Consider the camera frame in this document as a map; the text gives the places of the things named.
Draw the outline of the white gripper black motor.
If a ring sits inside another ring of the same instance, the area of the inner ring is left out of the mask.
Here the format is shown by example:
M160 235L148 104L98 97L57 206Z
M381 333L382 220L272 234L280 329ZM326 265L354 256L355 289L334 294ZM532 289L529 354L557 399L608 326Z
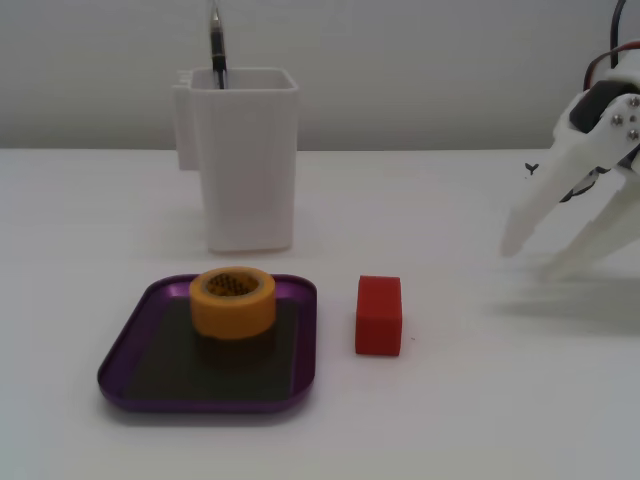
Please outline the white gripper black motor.
M625 183L546 267L548 278L571 276L639 239L639 163L618 165L639 147L639 58L621 57L602 78L605 57L587 67L579 93L554 126L558 136L512 207L501 241L503 256L516 255L535 228L569 194L592 185L598 166L625 176Z

